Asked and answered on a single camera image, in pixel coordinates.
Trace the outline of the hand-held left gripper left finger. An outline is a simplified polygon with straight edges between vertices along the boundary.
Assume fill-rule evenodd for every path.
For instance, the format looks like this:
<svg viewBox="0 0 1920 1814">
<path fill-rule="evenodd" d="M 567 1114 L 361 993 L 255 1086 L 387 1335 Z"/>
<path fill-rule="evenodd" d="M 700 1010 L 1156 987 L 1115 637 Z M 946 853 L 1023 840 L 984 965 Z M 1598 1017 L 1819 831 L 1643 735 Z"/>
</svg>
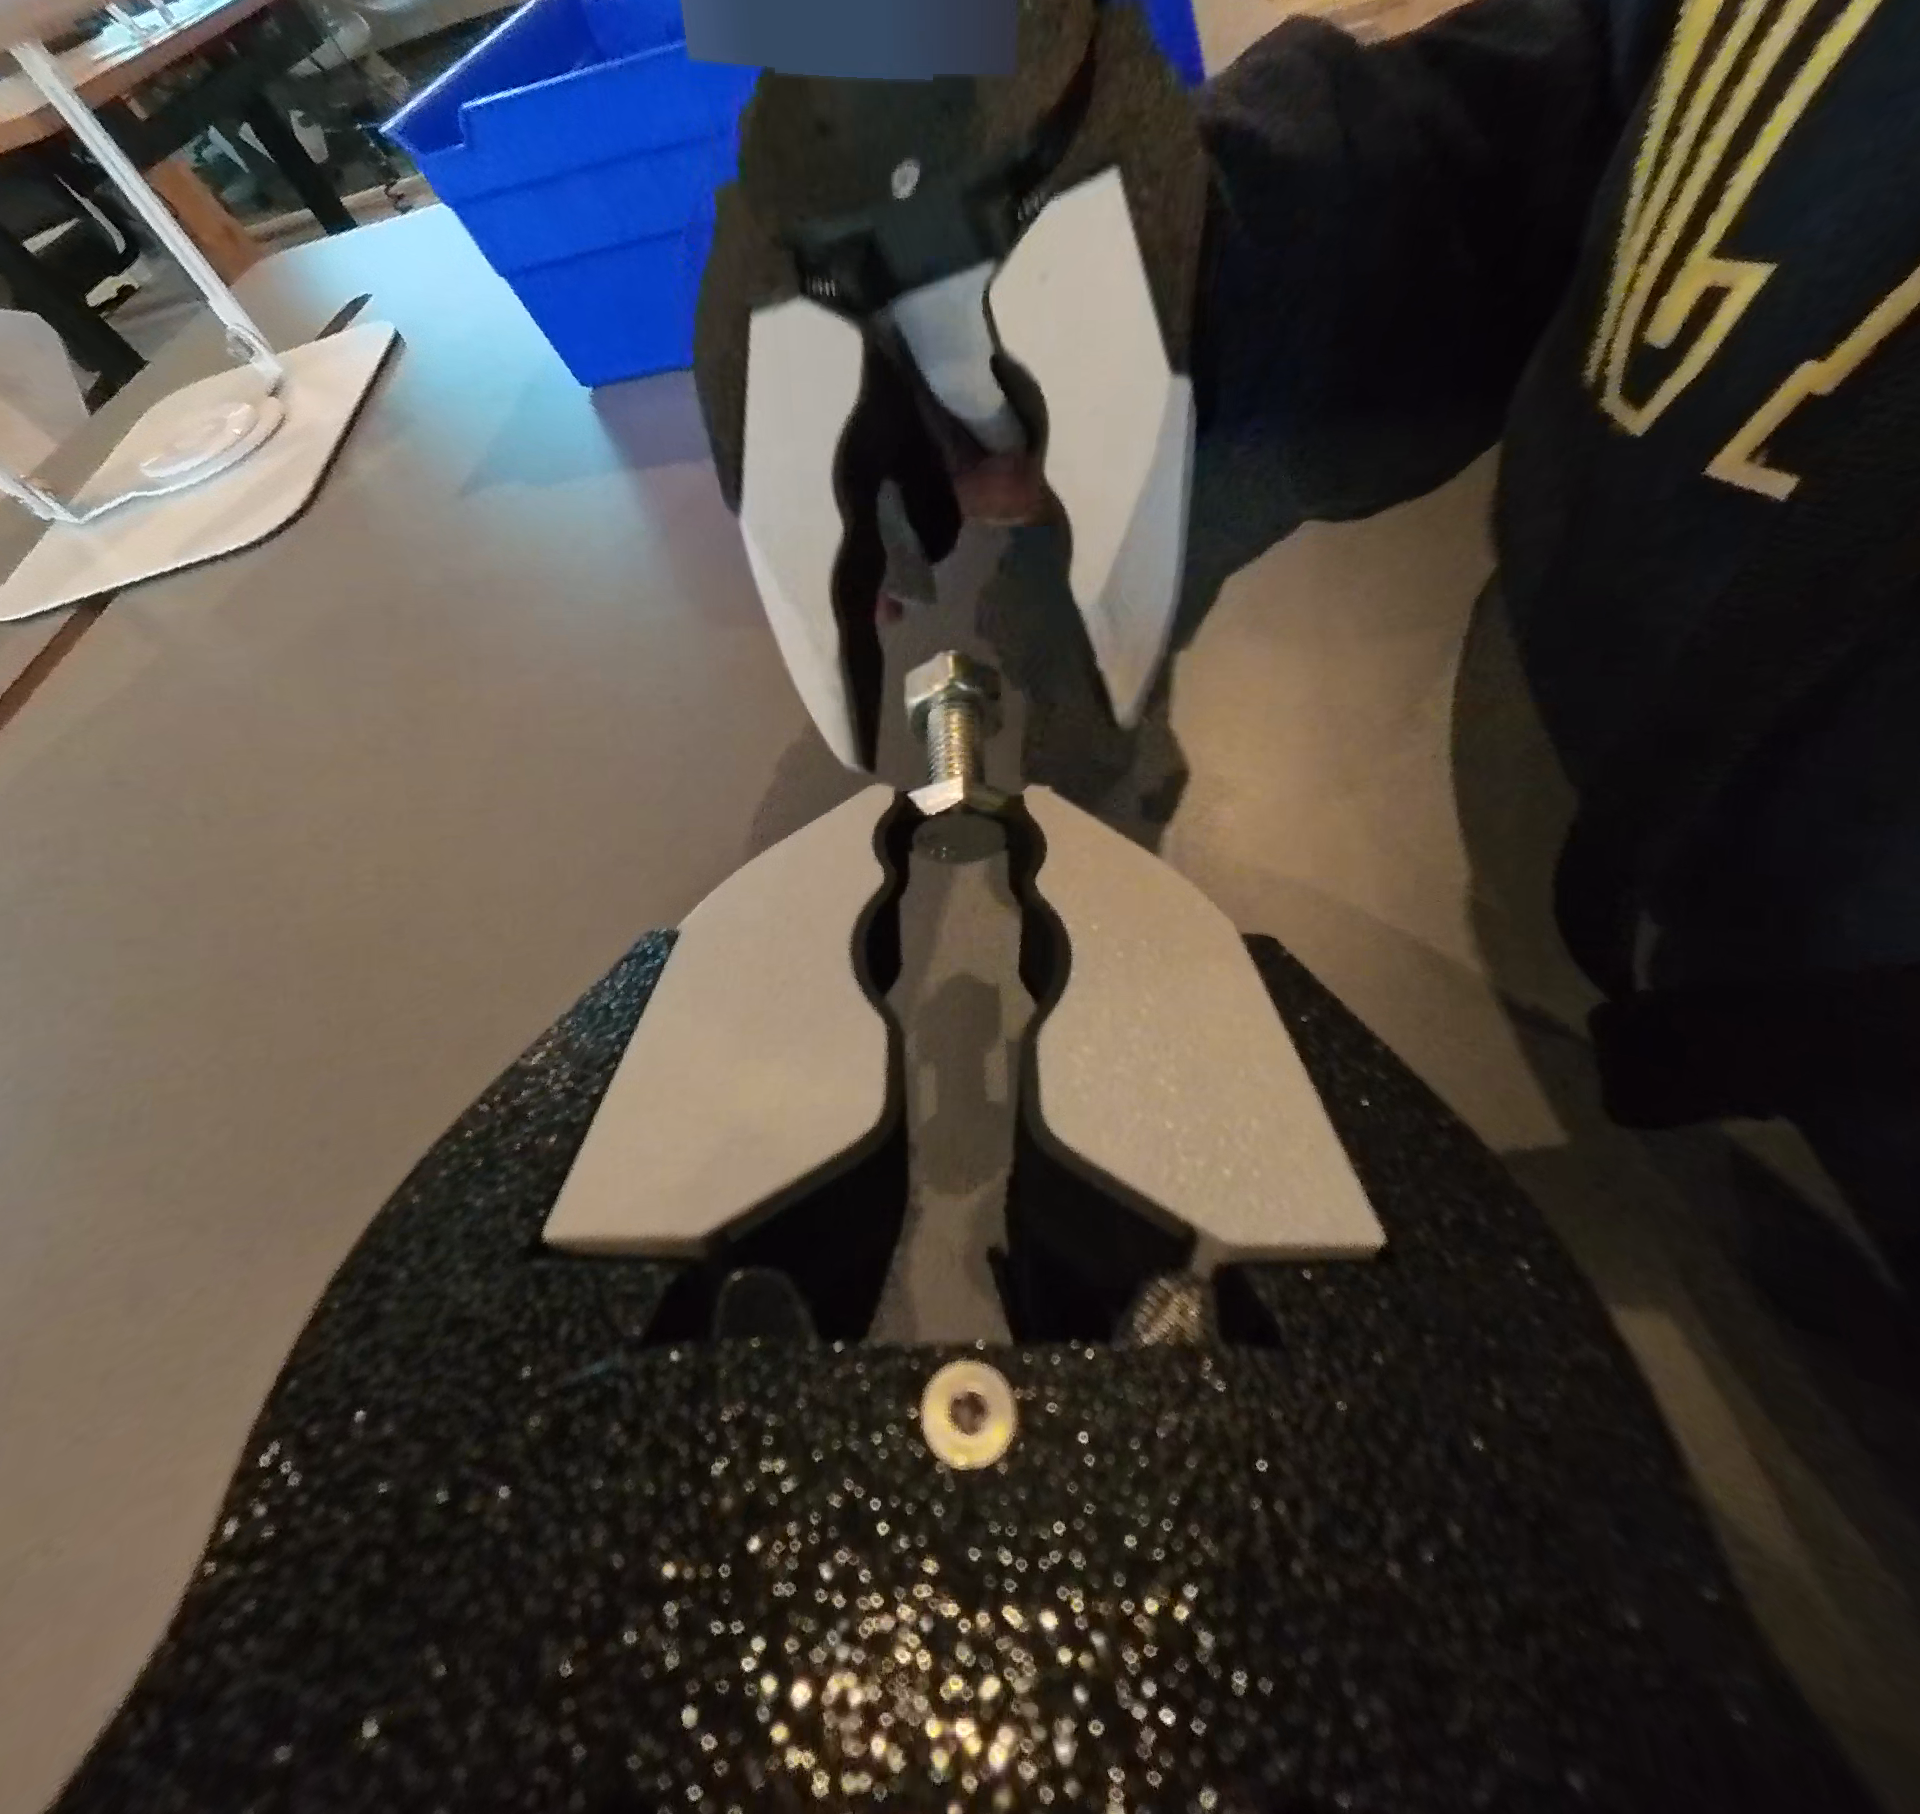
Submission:
<svg viewBox="0 0 1920 1814">
<path fill-rule="evenodd" d="M 871 957 L 902 831 L 902 793 L 861 789 L 682 919 L 546 1247 L 716 1257 L 902 1145 L 899 1026 Z"/>
</svg>

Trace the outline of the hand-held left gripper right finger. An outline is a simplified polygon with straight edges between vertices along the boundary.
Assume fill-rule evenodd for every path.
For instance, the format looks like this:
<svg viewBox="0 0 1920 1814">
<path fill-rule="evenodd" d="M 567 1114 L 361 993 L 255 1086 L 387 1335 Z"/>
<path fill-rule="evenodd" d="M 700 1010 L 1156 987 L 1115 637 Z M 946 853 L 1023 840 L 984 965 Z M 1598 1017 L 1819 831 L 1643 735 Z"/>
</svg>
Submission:
<svg viewBox="0 0 1920 1814">
<path fill-rule="evenodd" d="M 1023 804 L 1066 948 L 1031 987 L 1039 1142 L 1200 1269 L 1373 1259 L 1379 1218 L 1227 914 L 1060 793 Z"/>
</svg>

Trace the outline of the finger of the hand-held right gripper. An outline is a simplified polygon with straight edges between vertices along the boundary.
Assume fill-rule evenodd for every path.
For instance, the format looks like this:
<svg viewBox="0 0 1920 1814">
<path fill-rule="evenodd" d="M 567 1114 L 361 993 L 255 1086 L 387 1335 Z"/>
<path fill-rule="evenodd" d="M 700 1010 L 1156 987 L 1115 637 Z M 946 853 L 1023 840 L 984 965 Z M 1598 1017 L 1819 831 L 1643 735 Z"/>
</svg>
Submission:
<svg viewBox="0 0 1920 1814">
<path fill-rule="evenodd" d="M 1038 388 L 1071 599 L 1115 723 L 1136 728 L 1178 608 L 1193 385 L 1162 344 L 1124 176 L 1053 198 L 996 270 L 984 311 Z"/>
<path fill-rule="evenodd" d="M 865 379 L 859 326 L 808 297 L 761 307 L 749 326 L 743 417 L 743 543 L 786 677 L 828 753 L 871 771 L 852 659 L 834 608 L 849 513 L 837 459 Z"/>
</svg>

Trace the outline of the silver hex bolt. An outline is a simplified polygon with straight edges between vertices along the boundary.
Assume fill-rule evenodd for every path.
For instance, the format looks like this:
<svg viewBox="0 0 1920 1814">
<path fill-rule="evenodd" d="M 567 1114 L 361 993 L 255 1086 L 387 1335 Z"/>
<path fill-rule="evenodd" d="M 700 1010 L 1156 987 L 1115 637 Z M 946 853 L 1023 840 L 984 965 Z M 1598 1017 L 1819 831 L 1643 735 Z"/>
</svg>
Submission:
<svg viewBox="0 0 1920 1814">
<path fill-rule="evenodd" d="M 907 793 L 923 822 L 1001 817 L 1011 793 L 987 778 L 987 746 L 996 735 L 996 707 L 966 690 L 935 693 L 917 711 L 923 781 Z"/>
</svg>

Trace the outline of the blue plastic bin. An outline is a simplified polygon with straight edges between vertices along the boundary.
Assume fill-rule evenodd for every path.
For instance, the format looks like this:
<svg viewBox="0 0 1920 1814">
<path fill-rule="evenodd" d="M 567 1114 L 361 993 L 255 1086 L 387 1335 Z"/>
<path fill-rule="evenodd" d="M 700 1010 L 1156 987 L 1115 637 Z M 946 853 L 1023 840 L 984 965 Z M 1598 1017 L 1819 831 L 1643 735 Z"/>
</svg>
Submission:
<svg viewBox="0 0 1920 1814">
<path fill-rule="evenodd" d="M 395 131 L 580 385 L 692 371 L 755 82 L 1008 71 L 1013 6 L 534 0 Z"/>
</svg>

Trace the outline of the person's right hand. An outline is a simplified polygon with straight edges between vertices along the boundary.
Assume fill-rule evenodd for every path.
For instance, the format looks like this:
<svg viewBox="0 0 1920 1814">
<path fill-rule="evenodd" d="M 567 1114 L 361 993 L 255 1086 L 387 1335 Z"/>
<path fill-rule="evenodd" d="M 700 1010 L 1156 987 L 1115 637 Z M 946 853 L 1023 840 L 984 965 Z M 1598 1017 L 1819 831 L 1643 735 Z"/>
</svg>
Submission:
<svg viewBox="0 0 1920 1814">
<path fill-rule="evenodd" d="M 968 526 L 1017 531 L 1053 520 L 1042 465 L 1031 452 L 984 452 L 966 458 L 955 470 L 950 483 L 962 523 Z"/>
</svg>

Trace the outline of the instruction board on acrylic stand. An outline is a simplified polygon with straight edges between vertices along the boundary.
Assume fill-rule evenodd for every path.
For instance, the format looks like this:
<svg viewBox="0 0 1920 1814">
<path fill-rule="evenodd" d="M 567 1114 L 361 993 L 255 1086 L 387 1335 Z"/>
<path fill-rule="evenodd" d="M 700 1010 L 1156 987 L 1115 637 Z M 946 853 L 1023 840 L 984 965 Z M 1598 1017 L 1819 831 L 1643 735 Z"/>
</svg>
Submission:
<svg viewBox="0 0 1920 1814">
<path fill-rule="evenodd" d="M 118 0 L 2 0 L 2 47 L 118 189 L 220 323 L 230 367 L 147 410 L 71 498 L 2 465 L 2 495 L 42 534 L 2 580 L 2 625 L 66 616 L 138 586 L 249 552 L 321 492 L 403 337 L 348 304 L 302 346 L 275 350 L 202 244 L 45 47 Z"/>
</svg>

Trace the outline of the person in dark sweatshirt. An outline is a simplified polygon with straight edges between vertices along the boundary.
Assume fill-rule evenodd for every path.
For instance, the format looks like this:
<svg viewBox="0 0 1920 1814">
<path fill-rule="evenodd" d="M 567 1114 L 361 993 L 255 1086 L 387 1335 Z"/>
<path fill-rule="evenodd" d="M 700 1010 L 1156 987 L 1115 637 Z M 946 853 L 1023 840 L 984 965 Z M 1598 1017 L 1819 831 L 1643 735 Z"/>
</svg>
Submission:
<svg viewBox="0 0 1920 1814">
<path fill-rule="evenodd" d="M 1500 465 L 1609 1114 L 1917 1114 L 1917 0 L 1604 0 Z"/>
</svg>

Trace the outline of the brown wooden desk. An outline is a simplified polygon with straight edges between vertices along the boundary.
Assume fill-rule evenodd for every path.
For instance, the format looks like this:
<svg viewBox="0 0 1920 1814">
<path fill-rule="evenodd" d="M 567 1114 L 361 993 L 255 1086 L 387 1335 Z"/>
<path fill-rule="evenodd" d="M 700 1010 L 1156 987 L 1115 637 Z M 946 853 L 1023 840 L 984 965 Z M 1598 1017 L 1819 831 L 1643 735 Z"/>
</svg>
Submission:
<svg viewBox="0 0 1920 1814">
<path fill-rule="evenodd" d="M 267 164 L 324 237 L 354 231 L 333 179 L 302 147 L 275 85 L 321 50 L 309 0 L 169 0 L 133 19 L 153 38 L 115 44 L 97 32 L 56 56 L 69 85 L 118 141 L 139 173 L 173 164 L 220 122 L 249 129 Z M 2 304 L 42 316 L 76 367 L 85 410 L 97 410 L 147 367 L 144 355 L 85 301 L 85 283 L 32 247 L 36 223 L 2 223 Z"/>
</svg>

